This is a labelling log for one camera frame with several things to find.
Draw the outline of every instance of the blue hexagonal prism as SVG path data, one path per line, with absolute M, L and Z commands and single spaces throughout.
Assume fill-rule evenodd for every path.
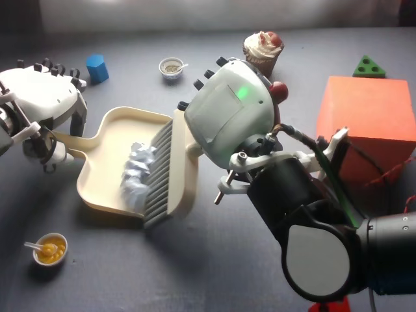
M 86 60 L 86 68 L 90 73 L 91 83 L 94 85 L 102 83 L 109 78 L 103 55 L 93 54 L 88 57 Z

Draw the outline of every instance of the orange box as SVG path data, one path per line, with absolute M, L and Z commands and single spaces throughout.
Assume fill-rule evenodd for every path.
M 331 76 L 320 107 L 317 135 L 329 140 L 345 126 L 351 142 L 385 171 L 404 162 L 416 148 L 416 122 L 407 81 Z M 380 176 L 351 148 L 340 175 L 353 183 Z

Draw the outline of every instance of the robotic hand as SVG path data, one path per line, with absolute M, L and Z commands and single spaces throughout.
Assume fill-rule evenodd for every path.
M 22 142 L 25 156 L 39 161 L 45 172 L 73 159 L 51 130 L 71 118 L 70 134 L 83 135 L 86 82 L 79 70 L 64 73 L 63 65 L 53 66 L 48 58 L 28 68 L 19 60 L 17 68 L 0 73 L 0 156 Z
M 229 170 L 215 203 L 224 194 L 248 195 L 281 246 L 288 283 L 308 300 L 342 300 L 366 287 L 378 294 L 416 293 L 416 214 L 359 216 L 337 175 L 348 129 L 318 144 L 280 123 L 283 84 L 272 84 L 243 60 L 219 58 L 217 64 L 205 85 L 195 83 L 199 92 L 185 110 L 201 150 Z M 312 153 L 283 151 L 279 132 Z

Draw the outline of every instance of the spoon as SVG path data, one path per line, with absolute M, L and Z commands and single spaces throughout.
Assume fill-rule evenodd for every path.
M 182 65 L 182 66 L 180 66 L 180 67 L 177 67 L 175 72 L 178 72 L 179 70 L 181 70 L 181 69 L 182 69 L 182 68 L 184 68 L 184 67 L 187 67 L 188 65 L 189 65 L 189 64 L 184 64 L 184 65 Z
M 35 249 L 35 250 L 39 250 L 44 255 L 48 255 L 48 256 L 54 255 L 58 251 L 58 246 L 55 245 L 55 244 L 39 245 L 39 244 L 33 244 L 32 242 L 25 242 L 24 245 L 26 247 L 30 247 L 30 248 Z

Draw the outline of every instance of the gray table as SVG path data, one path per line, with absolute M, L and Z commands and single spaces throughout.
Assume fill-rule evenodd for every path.
M 416 29 L 326 29 L 282 31 L 286 48 L 273 79 L 290 90 L 282 120 L 315 134 L 319 105 L 329 75 L 351 76 L 364 54 L 409 82 L 416 98 Z M 88 77 L 85 60 L 105 57 L 110 79 L 84 93 L 86 137 L 94 135 L 111 108 L 129 105 L 172 115 L 178 101 L 196 94 L 192 82 L 218 56 L 242 57 L 248 33 L 153 33 L 49 38 L 2 37 L 0 71 L 49 57 Z M 161 59 L 188 62 L 183 79 L 164 84 Z M 64 124 L 62 131 L 68 131 Z M 281 136 L 285 149 L 305 150 Z M 199 189 L 185 221 L 164 224 L 145 235 L 140 222 L 88 208 L 75 188 L 82 162 L 45 175 L 29 164 L 21 148 L 0 161 L 0 311 L 307 311 L 311 305 L 287 284 L 280 247 L 246 196 L 213 200 L 224 174 L 200 159 Z M 415 189 L 414 164 L 406 168 L 395 196 L 398 209 Z M 68 258 L 55 274 L 33 266 L 24 241 L 57 231 L 68 238 Z M 367 292 L 350 296 L 353 311 L 369 311 Z M 378 311 L 411 311 L 414 296 L 377 297 Z

